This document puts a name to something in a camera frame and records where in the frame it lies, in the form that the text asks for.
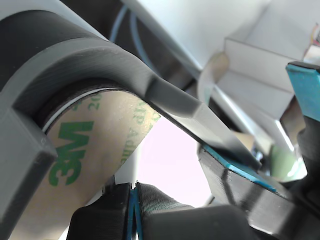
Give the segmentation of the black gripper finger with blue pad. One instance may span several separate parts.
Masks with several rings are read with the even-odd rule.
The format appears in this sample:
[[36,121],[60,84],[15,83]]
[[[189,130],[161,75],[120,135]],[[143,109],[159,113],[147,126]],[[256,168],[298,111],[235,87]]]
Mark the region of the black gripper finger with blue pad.
[[261,240],[318,240],[320,219],[270,177],[229,165],[208,146],[198,158],[214,201],[240,208]]
[[297,135],[307,177],[320,179],[320,67],[299,61],[286,66],[305,128]]

